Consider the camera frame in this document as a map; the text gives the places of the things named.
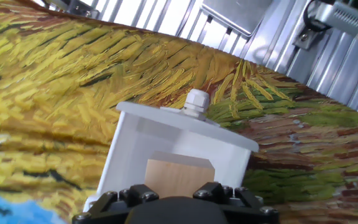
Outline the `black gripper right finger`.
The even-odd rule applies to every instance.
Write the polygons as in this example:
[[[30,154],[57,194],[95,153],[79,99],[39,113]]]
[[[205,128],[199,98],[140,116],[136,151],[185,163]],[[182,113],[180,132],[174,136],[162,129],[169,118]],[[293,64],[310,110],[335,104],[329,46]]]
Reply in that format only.
[[[217,205],[230,224],[279,224],[279,211],[264,205],[263,198],[246,187],[207,182],[193,193],[193,198]]]

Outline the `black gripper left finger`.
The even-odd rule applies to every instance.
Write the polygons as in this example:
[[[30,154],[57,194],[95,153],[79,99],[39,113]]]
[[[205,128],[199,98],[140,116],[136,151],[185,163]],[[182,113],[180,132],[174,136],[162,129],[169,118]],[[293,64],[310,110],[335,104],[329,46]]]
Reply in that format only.
[[[133,185],[119,192],[108,191],[102,194],[87,212],[74,215],[71,223],[123,224],[135,206],[158,199],[158,193],[144,184]]]

